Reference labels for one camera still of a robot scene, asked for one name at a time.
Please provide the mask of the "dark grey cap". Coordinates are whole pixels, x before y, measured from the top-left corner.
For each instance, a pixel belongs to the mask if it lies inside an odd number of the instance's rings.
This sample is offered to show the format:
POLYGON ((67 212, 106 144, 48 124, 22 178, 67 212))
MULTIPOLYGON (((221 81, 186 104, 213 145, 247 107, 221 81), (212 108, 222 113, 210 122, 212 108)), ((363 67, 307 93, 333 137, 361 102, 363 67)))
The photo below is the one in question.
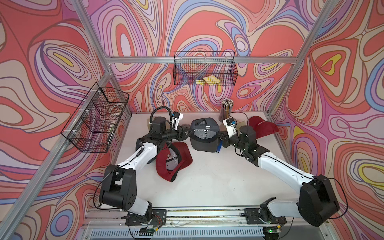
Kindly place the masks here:
POLYGON ((139 138, 136 142, 136 157, 139 157, 146 148, 150 147, 151 143, 148 142, 147 138, 139 138))
POLYGON ((219 145, 219 125, 213 118, 201 118, 191 123, 193 134, 190 136, 194 150, 215 153, 219 145))

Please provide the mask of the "dark red cap front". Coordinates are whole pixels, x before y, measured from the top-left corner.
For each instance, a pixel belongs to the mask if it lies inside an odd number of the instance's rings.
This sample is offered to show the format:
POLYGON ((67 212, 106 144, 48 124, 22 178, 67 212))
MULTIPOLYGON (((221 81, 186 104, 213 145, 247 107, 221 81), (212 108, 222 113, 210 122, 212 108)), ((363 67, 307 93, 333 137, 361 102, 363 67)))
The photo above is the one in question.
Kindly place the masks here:
POLYGON ((156 157, 158 175, 168 182, 173 182, 179 171, 189 167, 193 158, 186 143, 177 142, 161 150, 156 157))

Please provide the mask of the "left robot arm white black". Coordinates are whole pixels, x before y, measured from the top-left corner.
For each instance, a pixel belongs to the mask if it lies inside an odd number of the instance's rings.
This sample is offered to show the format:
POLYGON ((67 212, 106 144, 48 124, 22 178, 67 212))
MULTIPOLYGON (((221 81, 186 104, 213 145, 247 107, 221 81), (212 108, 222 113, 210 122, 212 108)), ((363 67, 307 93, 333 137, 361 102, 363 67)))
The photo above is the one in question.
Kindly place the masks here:
POLYGON ((179 125, 178 120, 169 129, 164 117, 151 120, 148 134, 138 139, 139 148, 118 165, 109 165, 101 182, 99 202, 139 216, 144 216, 150 202, 137 196, 137 173, 172 140, 186 140, 193 132, 179 125))

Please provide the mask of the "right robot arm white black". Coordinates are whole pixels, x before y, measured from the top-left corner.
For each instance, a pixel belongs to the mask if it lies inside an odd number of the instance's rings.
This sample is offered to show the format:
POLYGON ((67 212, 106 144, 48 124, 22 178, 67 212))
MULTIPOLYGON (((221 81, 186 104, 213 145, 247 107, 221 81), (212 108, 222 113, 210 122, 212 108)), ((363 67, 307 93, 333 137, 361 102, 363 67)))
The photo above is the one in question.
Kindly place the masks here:
POLYGON ((269 223, 279 217, 302 218, 308 224, 319 227, 340 210, 330 179, 314 176, 282 161, 267 148, 259 145, 256 132, 250 126, 236 131, 234 126, 220 131, 222 146, 239 150, 238 156, 254 166, 266 170, 290 186, 299 196, 295 199, 269 198, 260 205, 258 217, 269 223))

